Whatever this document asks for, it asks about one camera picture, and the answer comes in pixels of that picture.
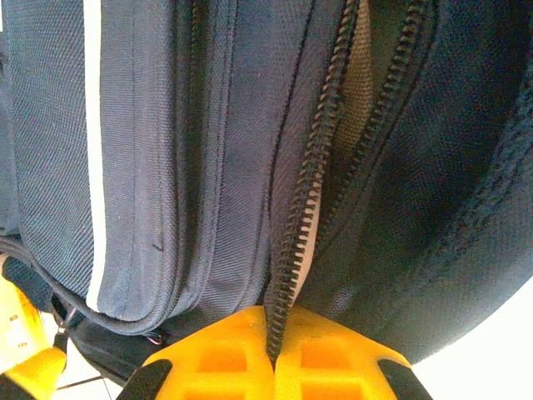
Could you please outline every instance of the white reflective stripe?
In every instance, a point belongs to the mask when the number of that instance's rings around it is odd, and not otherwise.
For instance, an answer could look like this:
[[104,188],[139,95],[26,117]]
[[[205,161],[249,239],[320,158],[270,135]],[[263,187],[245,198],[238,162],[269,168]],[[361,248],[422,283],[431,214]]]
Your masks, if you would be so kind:
[[102,132],[100,127],[100,45],[102,5],[100,0],[83,1],[85,25],[85,108],[87,159],[91,194],[94,261],[87,305],[98,311],[98,294],[106,263],[106,204],[103,195]]

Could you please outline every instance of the backpack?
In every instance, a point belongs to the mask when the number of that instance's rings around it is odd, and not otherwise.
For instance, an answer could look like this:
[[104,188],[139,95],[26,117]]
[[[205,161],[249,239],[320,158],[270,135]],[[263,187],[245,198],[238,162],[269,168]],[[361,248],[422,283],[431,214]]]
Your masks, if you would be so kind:
[[116,382],[295,300],[415,363],[533,275],[528,2],[2,5],[2,273]]

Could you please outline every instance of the open zipper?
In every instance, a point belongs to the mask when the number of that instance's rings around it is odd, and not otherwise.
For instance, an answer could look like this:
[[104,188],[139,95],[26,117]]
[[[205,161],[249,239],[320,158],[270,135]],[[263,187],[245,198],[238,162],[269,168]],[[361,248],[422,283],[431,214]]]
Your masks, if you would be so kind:
[[[343,187],[331,203],[327,204],[326,212],[321,216],[317,240],[327,237],[332,228],[332,221],[342,208],[361,167],[368,164],[369,156],[376,153],[375,149],[382,142],[381,138],[388,134],[390,127],[385,121],[391,120],[391,117],[395,117],[394,114],[398,114],[401,110],[397,105],[403,103],[414,80],[414,77],[408,79],[406,75],[411,65],[412,53],[421,37],[430,2],[430,0],[411,0],[408,3],[401,35],[381,85],[381,92],[372,106],[366,127],[355,146],[350,167],[343,177]],[[329,163],[331,142],[341,117],[341,90],[354,39],[358,3],[357,0],[346,0],[342,9],[335,46],[311,124],[296,191],[291,200],[291,214],[281,243],[280,262],[272,266],[272,279],[275,285],[271,311],[266,315],[266,352],[273,366],[276,365],[281,351],[303,253],[309,245],[310,229],[317,224],[316,208],[320,207],[321,188]]]

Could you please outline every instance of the yellow plastic object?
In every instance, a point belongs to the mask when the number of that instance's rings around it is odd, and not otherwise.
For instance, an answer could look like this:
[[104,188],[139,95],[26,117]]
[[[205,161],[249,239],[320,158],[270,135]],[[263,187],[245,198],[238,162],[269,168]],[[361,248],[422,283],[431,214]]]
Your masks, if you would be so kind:
[[251,307],[157,352],[172,362],[158,400],[396,400],[377,365],[402,355],[294,307],[274,375],[264,309]]
[[56,389],[66,361],[67,355],[60,349],[47,348],[6,371],[5,375],[37,400],[48,400]]
[[[7,256],[0,254],[0,267]],[[12,283],[0,276],[0,373],[48,348],[37,309]]]

